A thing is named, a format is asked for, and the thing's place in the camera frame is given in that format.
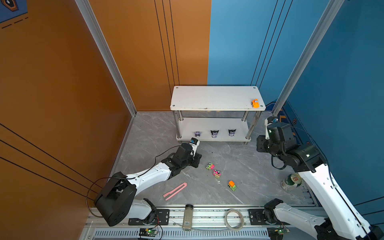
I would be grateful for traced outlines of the orange green toy truck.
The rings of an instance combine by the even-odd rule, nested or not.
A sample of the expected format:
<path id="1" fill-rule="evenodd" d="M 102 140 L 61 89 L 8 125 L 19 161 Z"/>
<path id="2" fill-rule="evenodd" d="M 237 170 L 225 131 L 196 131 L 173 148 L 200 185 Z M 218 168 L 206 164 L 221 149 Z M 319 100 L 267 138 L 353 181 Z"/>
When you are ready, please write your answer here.
<path id="1" fill-rule="evenodd" d="M 237 189 L 237 186 L 234 181 L 229 181 L 228 186 L 232 191 L 235 191 Z"/>

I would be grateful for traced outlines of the orange toy car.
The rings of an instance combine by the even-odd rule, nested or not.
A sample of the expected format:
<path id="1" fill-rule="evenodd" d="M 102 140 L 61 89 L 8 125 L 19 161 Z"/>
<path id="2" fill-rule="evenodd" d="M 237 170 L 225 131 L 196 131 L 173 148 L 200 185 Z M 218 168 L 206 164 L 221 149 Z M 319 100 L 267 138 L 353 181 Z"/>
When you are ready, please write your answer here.
<path id="1" fill-rule="evenodd" d="M 260 107 L 258 99 L 252 100 L 252 107 L 255 109 Z"/>

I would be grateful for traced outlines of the black purple robot toy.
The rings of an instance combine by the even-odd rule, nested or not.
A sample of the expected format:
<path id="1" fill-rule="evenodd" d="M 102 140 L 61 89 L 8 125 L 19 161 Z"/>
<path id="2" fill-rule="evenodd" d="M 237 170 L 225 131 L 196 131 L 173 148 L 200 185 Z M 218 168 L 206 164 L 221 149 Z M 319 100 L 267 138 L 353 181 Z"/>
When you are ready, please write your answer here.
<path id="1" fill-rule="evenodd" d="M 228 130 L 228 132 L 230 137 L 234 137 L 236 134 L 236 129 Z"/>

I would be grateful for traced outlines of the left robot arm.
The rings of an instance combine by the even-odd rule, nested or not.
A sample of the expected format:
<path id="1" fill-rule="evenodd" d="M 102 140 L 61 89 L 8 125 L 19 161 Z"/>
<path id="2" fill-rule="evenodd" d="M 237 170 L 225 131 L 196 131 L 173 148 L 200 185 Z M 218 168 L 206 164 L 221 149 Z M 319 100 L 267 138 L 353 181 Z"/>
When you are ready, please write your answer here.
<path id="1" fill-rule="evenodd" d="M 144 190 L 165 182 L 178 175 L 186 167 L 197 168 L 201 154 L 197 153 L 199 141 L 192 138 L 182 143 L 175 153 L 171 153 L 150 169 L 124 175 L 121 172 L 110 177 L 94 200 L 94 205 L 108 226 L 114 227 L 125 218 L 138 219 L 151 224 L 157 218 L 157 208 L 148 199 L 136 199 Z"/>

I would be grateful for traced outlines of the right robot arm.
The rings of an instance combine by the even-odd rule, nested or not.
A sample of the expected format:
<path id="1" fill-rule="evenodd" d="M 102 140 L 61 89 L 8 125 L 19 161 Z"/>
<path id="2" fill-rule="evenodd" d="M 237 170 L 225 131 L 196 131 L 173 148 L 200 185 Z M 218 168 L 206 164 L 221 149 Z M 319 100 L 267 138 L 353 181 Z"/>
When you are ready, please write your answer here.
<path id="1" fill-rule="evenodd" d="M 353 206 L 333 177 L 329 164 L 313 145 L 298 145 L 291 125 L 275 117 L 265 120 L 265 135 L 257 138 L 257 150 L 269 153 L 284 166 L 293 168 L 310 187 L 326 218 L 297 210 L 282 200 L 273 199 L 264 206 L 266 222 L 287 223 L 316 240 L 382 240 L 383 230 L 371 225 Z"/>

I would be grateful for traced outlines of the white two-tier shelf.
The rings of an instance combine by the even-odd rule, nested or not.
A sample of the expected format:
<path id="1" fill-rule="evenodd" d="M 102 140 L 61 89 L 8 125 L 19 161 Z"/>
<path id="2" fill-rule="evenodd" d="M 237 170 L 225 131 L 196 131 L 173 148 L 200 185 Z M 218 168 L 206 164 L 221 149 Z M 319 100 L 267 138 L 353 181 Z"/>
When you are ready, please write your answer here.
<path id="1" fill-rule="evenodd" d="M 252 100 L 258 99 L 260 107 L 253 108 Z M 176 124 L 179 142 L 196 138 L 194 132 L 202 132 L 199 141 L 243 142 L 251 141 L 251 135 L 266 104 L 257 87 L 245 86 L 175 86 L 170 109 Z M 242 112 L 241 118 L 185 117 L 184 112 Z M 236 129 L 234 137 L 228 130 Z M 219 130 L 213 139 L 211 130 Z"/>

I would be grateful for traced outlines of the pink plastic tongs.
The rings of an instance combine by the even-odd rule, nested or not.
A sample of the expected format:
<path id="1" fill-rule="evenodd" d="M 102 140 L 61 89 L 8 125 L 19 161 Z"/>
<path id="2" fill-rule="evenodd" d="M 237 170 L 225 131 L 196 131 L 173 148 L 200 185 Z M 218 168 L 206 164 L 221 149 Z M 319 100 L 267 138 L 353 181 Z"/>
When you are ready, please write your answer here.
<path id="1" fill-rule="evenodd" d="M 181 192 L 183 189 L 185 189 L 186 187 L 188 186 L 187 183 L 182 183 L 181 185 L 177 186 L 175 189 L 171 190 L 170 192 L 168 193 L 165 193 L 163 195 L 163 198 L 165 199 L 165 201 L 168 201 L 170 200 L 171 198 L 173 198 L 174 196 L 176 196 L 179 192 Z"/>

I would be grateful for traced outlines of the tape roll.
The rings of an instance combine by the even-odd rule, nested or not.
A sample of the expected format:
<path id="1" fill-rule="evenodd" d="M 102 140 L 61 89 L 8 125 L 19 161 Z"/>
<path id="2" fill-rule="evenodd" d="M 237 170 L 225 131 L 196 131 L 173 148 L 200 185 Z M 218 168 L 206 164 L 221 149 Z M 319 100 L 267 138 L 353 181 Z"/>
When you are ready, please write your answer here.
<path id="1" fill-rule="evenodd" d="M 293 191 L 297 187 L 299 187 L 302 184 L 303 180 L 300 177 L 299 174 L 294 173 L 288 175 L 284 180 L 281 182 L 281 187 L 285 191 Z"/>

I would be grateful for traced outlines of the clear plastic bottle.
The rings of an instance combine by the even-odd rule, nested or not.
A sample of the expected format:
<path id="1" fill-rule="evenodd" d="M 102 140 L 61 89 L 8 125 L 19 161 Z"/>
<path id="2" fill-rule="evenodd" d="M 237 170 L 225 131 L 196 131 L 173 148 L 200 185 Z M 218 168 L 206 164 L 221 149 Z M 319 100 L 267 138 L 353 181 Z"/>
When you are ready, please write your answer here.
<path id="1" fill-rule="evenodd" d="M 182 228 L 184 231 L 192 230 L 193 211 L 194 211 L 193 205 L 188 204 L 185 206 L 183 224 L 182 224 Z"/>

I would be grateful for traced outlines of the left circuit board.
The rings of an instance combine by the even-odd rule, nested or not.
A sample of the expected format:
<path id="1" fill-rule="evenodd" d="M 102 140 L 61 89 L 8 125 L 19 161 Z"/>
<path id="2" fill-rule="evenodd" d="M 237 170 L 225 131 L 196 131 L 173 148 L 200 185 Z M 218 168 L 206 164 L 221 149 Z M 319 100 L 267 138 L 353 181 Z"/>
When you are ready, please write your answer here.
<path id="1" fill-rule="evenodd" d="M 139 231 L 140 239 L 154 239 L 159 234 L 157 229 L 144 229 L 141 228 Z"/>

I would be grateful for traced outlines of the circuit board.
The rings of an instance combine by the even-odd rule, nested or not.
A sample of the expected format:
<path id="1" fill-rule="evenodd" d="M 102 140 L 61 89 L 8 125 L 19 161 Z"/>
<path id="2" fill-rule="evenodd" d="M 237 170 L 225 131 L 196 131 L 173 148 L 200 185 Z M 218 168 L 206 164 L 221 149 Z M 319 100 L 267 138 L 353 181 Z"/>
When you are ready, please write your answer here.
<path id="1" fill-rule="evenodd" d="M 285 228 L 267 228 L 271 240 L 283 240 L 284 235 L 290 231 Z"/>
<path id="2" fill-rule="evenodd" d="M 140 239 L 154 239 L 159 234 L 157 229 L 144 229 L 141 228 L 139 231 Z"/>

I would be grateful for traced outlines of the right circuit board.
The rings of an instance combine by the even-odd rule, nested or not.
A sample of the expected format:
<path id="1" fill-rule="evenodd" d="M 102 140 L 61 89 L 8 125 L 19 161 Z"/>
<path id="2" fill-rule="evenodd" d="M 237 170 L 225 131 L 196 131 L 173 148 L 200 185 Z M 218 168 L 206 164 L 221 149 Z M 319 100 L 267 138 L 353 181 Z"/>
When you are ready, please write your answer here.
<path id="1" fill-rule="evenodd" d="M 290 231 L 285 228 L 267 228 L 271 240 L 283 240 L 284 235 Z"/>

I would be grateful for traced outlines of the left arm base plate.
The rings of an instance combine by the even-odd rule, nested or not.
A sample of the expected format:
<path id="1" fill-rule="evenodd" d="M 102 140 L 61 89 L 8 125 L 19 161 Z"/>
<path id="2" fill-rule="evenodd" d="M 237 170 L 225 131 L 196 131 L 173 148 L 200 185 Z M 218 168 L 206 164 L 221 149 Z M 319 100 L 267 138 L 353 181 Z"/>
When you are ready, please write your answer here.
<path id="1" fill-rule="evenodd" d="M 151 213 L 144 218 L 143 220 L 137 218 L 130 218 L 128 221 L 129 226 L 141 226 L 141 225 L 150 225 L 154 226 L 156 224 L 168 225 L 170 217 L 169 209 L 159 209 L 156 211 L 151 211 Z"/>

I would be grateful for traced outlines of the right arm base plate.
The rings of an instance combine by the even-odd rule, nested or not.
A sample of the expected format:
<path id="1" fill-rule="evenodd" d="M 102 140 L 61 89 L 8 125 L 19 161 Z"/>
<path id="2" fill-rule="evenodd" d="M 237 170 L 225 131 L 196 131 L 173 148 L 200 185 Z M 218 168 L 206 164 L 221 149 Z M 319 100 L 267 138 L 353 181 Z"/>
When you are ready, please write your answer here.
<path id="1" fill-rule="evenodd" d="M 286 223 L 281 223 L 278 220 L 268 221 L 264 209 L 248 209 L 248 214 L 250 218 L 251 225 L 282 225 Z"/>

